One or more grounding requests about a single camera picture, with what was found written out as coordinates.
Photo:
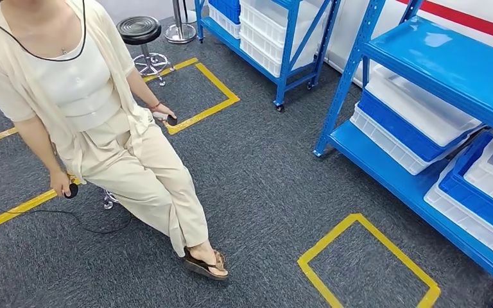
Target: blue metal shelf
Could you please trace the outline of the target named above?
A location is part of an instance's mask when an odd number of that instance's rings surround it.
[[[371,40],[385,2],[367,6],[313,153],[336,148],[493,275],[493,251],[424,201],[446,161],[413,176],[349,121],[335,128],[360,63],[369,82],[370,59],[493,127],[493,48],[416,16],[422,0],[409,0],[400,25]]]
[[[258,71],[264,74],[269,80],[274,82],[277,85],[277,96],[275,101],[273,102],[278,110],[282,110],[282,104],[284,104],[284,94],[297,87],[298,85],[309,81],[308,87],[314,87],[318,84],[318,76],[320,71],[322,70],[322,64],[324,63],[324,55],[326,53],[329,38],[331,36],[332,30],[335,25],[335,20],[337,16],[337,11],[339,9],[340,0],[324,0],[322,6],[318,14],[316,15],[311,27],[307,31],[305,37],[302,39],[295,55],[291,54],[292,44],[294,39],[294,32],[296,27],[297,16],[299,13],[299,3],[301,0],[272,0],[273,2],[281,5],[282,7],[288,9],[288,25],[286,29],[286,39],[284,43],[284,51],[282,54],[282,65],[281,65],[281,73],[279,77],[275,77],[270,74],[264,67],[259,65],[254,59],[248,56],[240,47],[240,41],[234,37],[232,37],[229,33],[227,33],[216,21],[212,20],[210,17],[201,16],[201,10],[203,8],[203,4],[205,0],[195,0],[196,6],[196,14],[198,22],[198,39],[200,42],[203,42],[203,29],[209,30],[215,37],[217,37],[220,41],[222,41],[226,46],[228,46],[231,50],[237,53],[241,58],[247,61],[250,65],[255,67]],[[324,35],[322,37],[322,41],[320,43],[320,48],[318,50],[318,56],[314,57],[313,63],[309,65],[305,65],[303,67],[299,67],[298,69],[292,69],[294,66],[299,54],[303,51],[303,48],[307,44],[309,37],[313,33],[316,25],[322,18],[326,8],[330,5],[328,20],[325,25]],[[306,72],[301,78],[288,83],[288,78],[300,73]]]
[[[493,127],[493,47],[415,16],[363,54]]]
[[[446,161],[411,175],[349,121],[330,134],[329,143],[493,275],[493,251],[424,201]]]

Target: beige cardigan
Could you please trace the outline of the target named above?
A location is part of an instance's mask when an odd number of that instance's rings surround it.
[[[66,1],[82,18],[82,0]],[[134,154],[138,156],[141,151],[140,136],[147,130],[151,114],[135,102],[129,88],[126,77],[134,69],[134,63],[105,9],[95,0],[85,0],[85,5],[87,31],[96,41],[110,69],[122,108],[128,116]],[[10,31],[1,10],[0,26]],[[61,110],[48,100],[33,77],[27,56],[29,55],[14,39],[0,30],[0,109],[16,122],[29,119],[35,114],[39,116],[65,166],[84,183],[81,162],[85,150],[82,145],[86,143],[81,139],[85,135],[75,132]]]

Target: sandal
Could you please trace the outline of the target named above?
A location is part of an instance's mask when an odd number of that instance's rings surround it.
[[[186,256],[184,256],[184,265],[186,266],[187,269],[201,274],[205,277],[214,279],[214,280],[227,280],[228,275],[225,276],[219,276],[211,272],[210,268],[216,268],[217,270],[224,271],[224,256],[217,250],[214,251],[216,254],[216,264],[207,264],[204,261],[195,259],[192,257],[190,254],[190,251],[187,248],[184,248],[184,253]]]

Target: woman's foot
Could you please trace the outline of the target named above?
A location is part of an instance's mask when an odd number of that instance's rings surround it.
[[[227,277],[228,271],[224,268],[224,257],[217,251],[212,249],[209,241],[204,242],[201,245],[188,248],[188,251],[192,258],[203,261],[208,265],[208,270],[217,277]]]

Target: handheld controller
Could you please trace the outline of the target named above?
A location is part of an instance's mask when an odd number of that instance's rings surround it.
[[[167,123],[169,123],[169,125],[171,126],[175,126],[178,123],[178,119],[175,119],[174,117],[171,117],[168,114],[163,114],[161,112],[156,111],[156,112],[152,112],[152,115],[160,121],[167,121]]]
[[[69,190],[71,191],[71,194],[69,196],[64,194],[63,196],[66,199],[73,199],[78,194],[78,185],[76,185],[75,183],[69,184]]]

